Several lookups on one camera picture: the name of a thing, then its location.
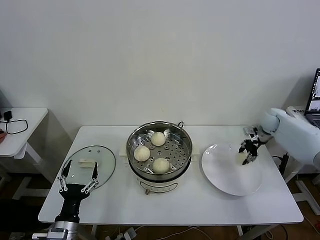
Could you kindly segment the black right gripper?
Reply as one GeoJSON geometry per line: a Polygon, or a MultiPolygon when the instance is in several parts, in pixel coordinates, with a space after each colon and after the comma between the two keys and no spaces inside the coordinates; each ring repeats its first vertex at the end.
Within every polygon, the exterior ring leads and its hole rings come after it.
{"type": "Polygon", "coordinates": [[[244,151],[247,152],[247,155],[245,156],[245,159],[242,162],[243,166],[249,163],[253,163],[256,160],[258,156],[259,147],[260,147],[259,140],[245,139],[244,141],[241,142],[238,153],[243,153],[244,151]]]}

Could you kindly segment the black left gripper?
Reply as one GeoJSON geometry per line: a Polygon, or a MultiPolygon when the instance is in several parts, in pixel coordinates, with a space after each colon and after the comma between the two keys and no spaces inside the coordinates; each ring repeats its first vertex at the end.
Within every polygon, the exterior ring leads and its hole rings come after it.
{"type": "Polygon", "coordinates": [[[91,180],[87,185],[66,183],[72,160],[69,159],[63,166],[61,174],[57,177],[59,181],[60,195],[63,197],[63,205],[59,214],[60,222],[72,222],[79,223],[79,211],[81,201],[90,196],[91,190],[93,190],[98,184],[98,163],[95,162],[91,180]]]}

